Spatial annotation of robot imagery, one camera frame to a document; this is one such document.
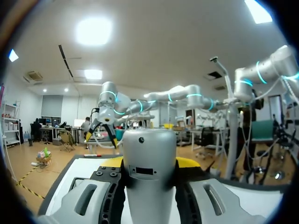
computer monitor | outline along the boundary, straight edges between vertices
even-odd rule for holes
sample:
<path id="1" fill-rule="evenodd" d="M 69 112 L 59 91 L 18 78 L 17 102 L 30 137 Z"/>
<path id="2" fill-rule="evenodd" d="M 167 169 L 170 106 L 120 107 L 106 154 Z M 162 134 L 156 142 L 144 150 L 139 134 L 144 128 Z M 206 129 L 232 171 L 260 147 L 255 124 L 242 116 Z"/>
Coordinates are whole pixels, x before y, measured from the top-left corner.
<path id="1" fill-rule="evenodd" d="M 53 126 L 59 125 L 59 120 L 58 119 L 53 119 Z"/>
<path id="2" fill-rule="evenodd" d="M 40 124 L 43 124 L 43 125 L 46 125 L 46 123 L 47 123 L 47 119 L 46 119 L 46 118 L 40 118 L 40 119 L 39 119 L 39 123 L 40 123 Z"/>

white table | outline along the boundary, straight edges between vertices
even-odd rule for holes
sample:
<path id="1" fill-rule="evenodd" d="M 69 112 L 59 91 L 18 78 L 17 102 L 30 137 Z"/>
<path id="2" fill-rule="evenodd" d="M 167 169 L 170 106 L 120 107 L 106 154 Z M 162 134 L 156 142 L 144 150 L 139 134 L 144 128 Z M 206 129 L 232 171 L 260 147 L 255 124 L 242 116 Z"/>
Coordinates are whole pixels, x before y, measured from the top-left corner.
<path id="1" fill-rule="evenodd" d="M 39 214 L 51 215 L 61 207 L 61 200 L 65 196 L 72 184 L 75 177 L 89 178 L 93 171 L 97 170 L 98 167 L 107 159 L 87 159 L 78 158 L 71 161 L 71 165 L 65 168 L 61 176 L 58 177 L 57 181 L 52 185 L 46 199 L 41 205 Z M 269 217 L 271 213 L 278 206 L 282 193 L 277 191 L 262 191 L 262 190 L 250 190 L 242 189 L 234 186 L 225 184 L 230 191 L 236 194 L 240 198 L 240 206 L 251 215 L 262 215 Z M 121 216 L 122 224 L 132 224 L 130 216 L 127 191 L 125 189 L 126 201 Z M 173 203 L 171 207 L 170 224 L 179 224 L 180 218 L 177 209 L 177 203 L 175 201 L 175 189 L 173 195 Z"/>

red marker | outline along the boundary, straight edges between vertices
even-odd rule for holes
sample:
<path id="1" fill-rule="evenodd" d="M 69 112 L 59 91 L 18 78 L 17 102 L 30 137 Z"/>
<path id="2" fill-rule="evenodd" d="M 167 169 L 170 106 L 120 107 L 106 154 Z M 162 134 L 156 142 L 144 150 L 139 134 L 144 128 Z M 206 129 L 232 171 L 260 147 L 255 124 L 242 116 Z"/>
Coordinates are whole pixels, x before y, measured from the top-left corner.
<path id="1" fill-rule="evenodd" d="M 100 154 L 84 154 L 84 157 L 101 157 Z"/>

yellow object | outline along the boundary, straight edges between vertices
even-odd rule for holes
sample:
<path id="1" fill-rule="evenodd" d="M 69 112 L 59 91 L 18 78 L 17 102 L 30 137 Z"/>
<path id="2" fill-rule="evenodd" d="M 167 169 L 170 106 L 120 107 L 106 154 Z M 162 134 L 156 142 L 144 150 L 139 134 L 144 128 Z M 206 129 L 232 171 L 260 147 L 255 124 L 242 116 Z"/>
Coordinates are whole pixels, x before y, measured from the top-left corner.
<path id="1" fill-rule="evenodd" d="M 164 124 L 164 128 L 172 129 L 174 124 Z"/>
<path id="2" fill-rule="evenodd" d="M 183 157 L 177 157 L 178 166 L 180 168 L 186 168 L 186 167 L 200 167 L 200 164 L 194 160 L 183 158 Z"/>
<path id="3" fill-rule="evenodd" d="M 114 143 L 115 143 L 115 147 L 117 148 L 117 139 L 113 139 Z"/>
<path id="4" fill-rule="evenodd" d="M 92 134 L 90 132 L 86 133 L 86 141 L 89 141 L 89 139 L 91 138 Z"/>
<path id="5" fill-rule="evenodd" d="M 111 158 L 109 160 L 106 160 L 101 164 L 102 167 L 121 167 L 121 161 L 123 157 L 115 157 Z M 178 166 L 180 168 L 186 168 L 186 167 L 200 167 L 200 164 L 194 160 L 182 158 L 182 157 L 176 157 L 178 161 Z"/>

rectangular slot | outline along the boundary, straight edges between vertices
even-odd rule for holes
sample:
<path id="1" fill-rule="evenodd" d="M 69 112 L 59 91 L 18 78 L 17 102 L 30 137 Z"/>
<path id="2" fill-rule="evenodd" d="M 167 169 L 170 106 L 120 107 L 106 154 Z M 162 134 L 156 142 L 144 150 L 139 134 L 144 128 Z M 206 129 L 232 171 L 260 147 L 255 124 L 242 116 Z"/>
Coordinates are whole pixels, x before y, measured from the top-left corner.
<path id="1" fill-rule="evenodd" d="M 205 189 L 207 195 L 210 198 L 210 201 L 213 205 L 215 214 L 217 216 L 222 215 L 224 213 L 224 207 L 223 207 L 223 204 L 222 204 L 219 196 L 217 195 L 217 193 L 213 189 L 213 187 L 211 185 L 207 184 L 207 185 L 204 186 L 204 189 Z"/>
<path id="2" fill-rule="evenodd" d="M 147 169 L 147 168 L 136 167 L 136 173 L 137 173 L 137 174 L 153 175 L 153 174 L 154 174 L 154 170 L 153 170 L 153 169 Z"/>
<path id="3" fill-rule="evenodd" d="M 93 196 L 94 191 L 96 190 L 97 185 L 90 184 L 88 185 L 85 190 L 83 191 L 81 197 L 78 200 L 78 203 L 75 208 L 75 212 L 79 215 L 84 216 L 90 202 L 90 199 Z"/>

